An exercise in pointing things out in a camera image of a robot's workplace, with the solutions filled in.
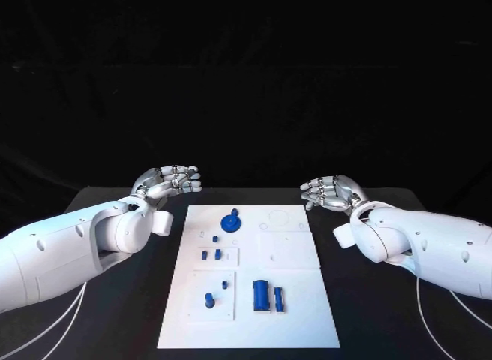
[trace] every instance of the robotic hand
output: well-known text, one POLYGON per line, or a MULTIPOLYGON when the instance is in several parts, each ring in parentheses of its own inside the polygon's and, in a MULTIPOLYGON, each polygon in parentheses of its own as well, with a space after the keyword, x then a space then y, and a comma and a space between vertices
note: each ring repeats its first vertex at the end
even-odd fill
POLYGON ((0 239, 0 313, 74 289, 139 251, 149 233, 167 236, 165 198, 201 190, 192 166, 149 169, 129 196, 16 229, 0 239))
POLYGON ((341 248, 356 245, 376 263, 403 267, 416 277, 470 296, 492 299, 492 228, 475 221, 423 211, 405 211, 370 201, 343 175, 299 187, 305 209, 344 212, 334 229, 341 248))

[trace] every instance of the white cable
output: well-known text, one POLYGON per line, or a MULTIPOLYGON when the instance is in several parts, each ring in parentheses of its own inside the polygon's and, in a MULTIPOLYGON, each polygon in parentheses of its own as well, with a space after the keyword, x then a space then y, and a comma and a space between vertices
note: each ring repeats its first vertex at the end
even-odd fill
POLYGON ((472 311, 467 308, 467 305, 461 302, 459 298, 455 296, 455 294, 451 292, 451 295, 454 296, 454 299, 459 303, 459 305, 464 307, 464 310, 475 317, 475 320, 492 330, 492 325, 484 322, 484 320, 472 313, 472 311))
POLYGON ((34 343, 34 341, 37 341, 41 336, 50 331, 50 329, 58 324, 58 322, 63 320, 64 316, 68 314, 71 308, 74 307, 74 304, 77 303, 79 297, 83 294, 84 291, 84 287, 86 287, 86 283, 83 283, 83 287, 80 288, 80 291, 77 293, 77 296, 74 297, 74 301, 71 302, 68 308, 66 309, 63 315, 57 318, 57 320, 53 322, 53 324, 50 325, 50 327, 18 348, 15 348, 11 352, 8 352, 4 356, 0 357, 0 360, 6 359, 11 355, 14 355, 19 350, 22 350, 31 343, 34 343))
MULTIPOLYGON (((419 281, 419 278, 416 277, 416 303, 418 303, 418 312, 420 313, 420 290, 419 290, 419 287, 418 287, 418 281, 419 281)), ((448 354, 448 352, 445 351, 445 349, 442 348, 442 346, 439 345, 439 343, 436 342, 436 339, 433 338, 432 336, 432 332, 429 331, 429 327, 426 326, 426 322, 425 322, 425 319, 423 319, 423 314, 420 313, 420 321, 423 323, 423 327, 425 327, 425 330, 426 332, 429 333, 429 337, 431 339, 433 340, 433 343, 436 344, 439 350, 442 351, 442 353, 448 356, 448 358, 451 360, 455 360, 451 355, 448 354)))
POLYGON ((45 360, 45 359, 50 357, 50 354, 51 354, 53 351, 55 350, 57 345, 61 343, 61 340, 63 340, 63 338, 64 338, 64 335, 66 335, 66 333, 67 333, 68 330, 70 330, 71 324, 74 323, 74 317, 77 316, 79 308, 80 308, 80 303, 83 302, 84 286, 86 286, 86 283, 83 284, 83 288, 81 288, 81 290, 80 290, 79 304, 77 304, 77 308, 74 309, 74 316, 71 317, 68 326, 66 327, 66 330, 64 330, 64 332, 63 332, 61 337, 60 337, 58 340, 57 340, 55 345, 53 346, 53 348, 50 349, 50 351, 47 352, 47 355, 44 356, 44 358, 42 358, 41 360, 45 360))

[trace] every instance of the blue toy piece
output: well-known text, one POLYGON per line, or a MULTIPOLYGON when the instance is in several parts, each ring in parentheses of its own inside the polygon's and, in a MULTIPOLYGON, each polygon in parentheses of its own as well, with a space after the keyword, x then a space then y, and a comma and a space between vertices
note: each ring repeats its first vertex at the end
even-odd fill
POLYGON ((237 210, 234 208, 231 209, 230 215, 223 217, 220 226, 226 233, 233 233, 242 226, 242 220, 237 217, 237 210))
POLYGON ((204 294, 204 306, 207 307, 207 309, 214 306, 213 294, 210 292, 204 294))
POLYGON ((253 310, 269 311, 269 282, 266 280, 255 280, 252 282, 253 290, 253 310))
POLYGON ((282 312, 282 295, 281 295, 281 287, 273 287, 273 298, 275 298, 275 311, 278 313, 282 312))

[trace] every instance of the black background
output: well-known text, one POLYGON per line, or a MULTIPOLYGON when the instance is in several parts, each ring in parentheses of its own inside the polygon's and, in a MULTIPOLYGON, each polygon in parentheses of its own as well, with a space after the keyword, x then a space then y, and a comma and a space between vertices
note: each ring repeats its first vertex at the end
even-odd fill
POLYGON ((169 164, 492 225, 492 1, 237 6, 0 1, 0 237, 169 164))

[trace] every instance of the white robotic arm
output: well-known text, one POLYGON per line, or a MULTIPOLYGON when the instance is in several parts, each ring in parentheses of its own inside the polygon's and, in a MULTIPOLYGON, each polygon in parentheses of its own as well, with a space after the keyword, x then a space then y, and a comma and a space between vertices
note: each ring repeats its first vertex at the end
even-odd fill
POLYGON ((192 166, 149 169, 129 197, 16 229, 0 239, 0 313, 61 295, 167 236, 165 198, 201 190, 192 166))
POLYGON ((420 279, 470 296, 492 299, 492 228, 475 221, 370 202, 343 175, 301 185, 314 206, 345 212, 334 229, 343 248, 356 245, 376 263, 402 266, 420 279))

